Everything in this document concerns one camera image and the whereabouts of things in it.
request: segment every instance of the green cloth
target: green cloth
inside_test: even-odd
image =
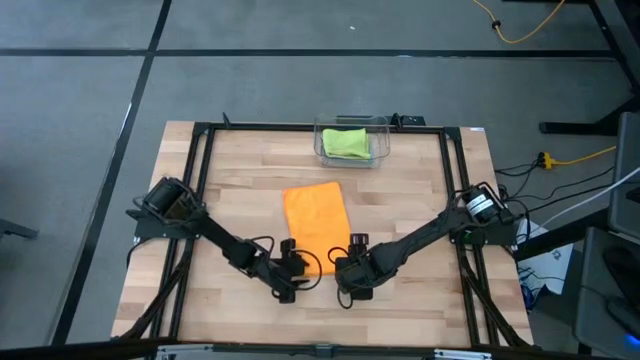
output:
[[[324,152],[329,157],[341,159],[369,160],[369,136],[365,129],[359,130],[334,130],[322,131],[322,143]]]

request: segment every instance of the desk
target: desk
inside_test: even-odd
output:
[[[193,126],[167,123],[151,185],[162,176],[182,175]],[[487,180],[495,186],[484,131],[463,128],[461,134],[471,182]],[[204,147],[200,145],[196,164]],[[459,186],[453,144],[450,157]],[[197,169],[192,179],[197,179]],[[434,219],[446,203],[437,136],[391,134],[391,154],[380,168],[338,169],[320,167],[311,132],[248,130],[216,131],[204,200],[211,217],[232,234],[271,235],[279,240],[289,236],[282,189],[328,181],[340,183],[351,231],[369,233],[370,246],[410,233]],[[114,336],[128,330],[156,295],[167,243],[152,240],[133,253]],[[513,260],[500,247],[486,247],[484,256],[494,301],[531,343]],[[340,308],[330,276],[313,291],[298,292],[294,304],[281,305],[268,287],[240,274],[215,245],[200,239],[178,337],[267,344],[469,347],[461,292],[455,250],[448,238],[416,253],[395,278],[375,289],[372,301],[356,302],[350,310]],[[170,298],[161,335],[168,333],[172,306]],[[486,342],[478,301],[475,308]]]

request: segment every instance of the clear plastic container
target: clear plastic container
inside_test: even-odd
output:
[[[323,131],[365,129],[369,140],[369,159],[344,159],[327,155],[323,143]],[[313,126],[313,148],[324,166],[376,168],[391,152],[389,139],[389,120],[384,116],[349,117],[320,114]]]

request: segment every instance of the orange towel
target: orange towel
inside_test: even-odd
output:
[[[322,274],[333,274],[335,265],[327,253],[334,246],[347,249],[351,234],[340,184],[331,182],[284,190],[284,213],[296,248],[316,255],[322,264]],[[301,255],[309,263],[305,275],[318,275],[317,261],[308,254]]]

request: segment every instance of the wooden tabletop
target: wooden tabletop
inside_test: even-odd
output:
[[[168,122],[151,185],[162,176],[182,176],[192,122]],[[471,183],[495,184],[484,131],[461,129]],[[196,164],[202,156],[200,141]],[[456,186],[459,178],[449,144]],[[192,187],[198,176],[198,165]],[[311,132],[216,131],[205,198],[210,215],[243,238],[289,231],[282,190],[338,181],[352,232],[369,233],[371,244],[399,239],[433,220],[446,203],[438,137],[392,134],[391,154],[378,169],[323,168],[313,151]],[[128,330],[156,295],[168,241],[152,240],[137,249],[125,279],[113,335]],[[523,339],[532,341],[518,273],[500,247],[484,256],[491,295]],[[448,237],[412,255],[392,280],[374,290],[371,301],[344,310],[336,283],[326,276],[294,304],[281,305],[270,289],[227,264],[211,242],[196,242],[180,324],[184,341],[242,343],[468,347],[455,249]],[[167,334],[173,299],[167,303],[161,334]],[[484,314],[476,299],[481,339],[487,342]]]

